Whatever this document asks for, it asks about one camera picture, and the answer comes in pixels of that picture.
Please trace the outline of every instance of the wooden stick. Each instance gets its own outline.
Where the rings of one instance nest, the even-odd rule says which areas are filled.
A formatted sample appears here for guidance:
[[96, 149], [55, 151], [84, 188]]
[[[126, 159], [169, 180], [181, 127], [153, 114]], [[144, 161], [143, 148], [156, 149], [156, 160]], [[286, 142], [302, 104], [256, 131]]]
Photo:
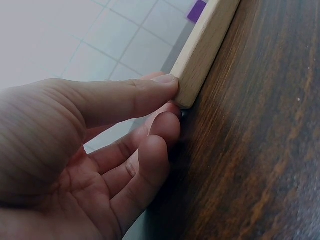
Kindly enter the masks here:
[[171, 73], [179, 78], [175, 102], [184, 109], [194, 104], [227, 34], [240, 0], [209, 0]]

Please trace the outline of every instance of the light wooden strip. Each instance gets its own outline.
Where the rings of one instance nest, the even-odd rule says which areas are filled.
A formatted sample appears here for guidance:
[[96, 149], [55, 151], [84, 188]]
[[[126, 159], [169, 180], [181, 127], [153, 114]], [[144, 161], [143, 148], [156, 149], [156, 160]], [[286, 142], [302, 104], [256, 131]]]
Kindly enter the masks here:
[[209, 0], [171, 73], [179, 78], [175, 102], [184, 109], [194, 104], [230, 27], [240, 0]]

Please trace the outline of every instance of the white tile floor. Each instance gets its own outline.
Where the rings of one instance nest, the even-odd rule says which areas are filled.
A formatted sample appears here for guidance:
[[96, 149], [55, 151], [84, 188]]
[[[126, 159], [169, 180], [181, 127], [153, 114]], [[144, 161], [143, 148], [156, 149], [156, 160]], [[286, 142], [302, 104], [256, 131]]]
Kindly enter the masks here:
[[[47, 78], [123, 81], [160, 71], [194, 1], [0, 1], [0, 89]], [[90, 141], [87, 151], [133, 125], [116, 125]]]

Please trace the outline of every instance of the brown wooden surface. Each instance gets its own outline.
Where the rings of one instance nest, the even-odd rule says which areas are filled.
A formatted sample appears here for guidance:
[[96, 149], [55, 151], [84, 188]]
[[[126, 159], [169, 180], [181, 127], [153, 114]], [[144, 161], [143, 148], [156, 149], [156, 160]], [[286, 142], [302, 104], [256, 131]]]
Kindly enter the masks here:
[[320, 1], [242, 0], [145, 239], [320, 239]]

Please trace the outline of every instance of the purple square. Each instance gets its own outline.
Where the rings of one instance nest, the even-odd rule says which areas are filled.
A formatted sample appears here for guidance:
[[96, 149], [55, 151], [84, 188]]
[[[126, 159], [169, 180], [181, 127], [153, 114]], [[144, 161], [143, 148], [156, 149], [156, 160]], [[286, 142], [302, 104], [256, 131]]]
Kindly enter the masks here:
[[192, 8], [192, 10], [190, 11], [189, 15], [188, 15], [188, 19], [193, 22], [194, 24], [196, 24], [203, 12], [203, 10], [206, 7], [206, 3], [202, 0], [198, 0], [194, 7]]

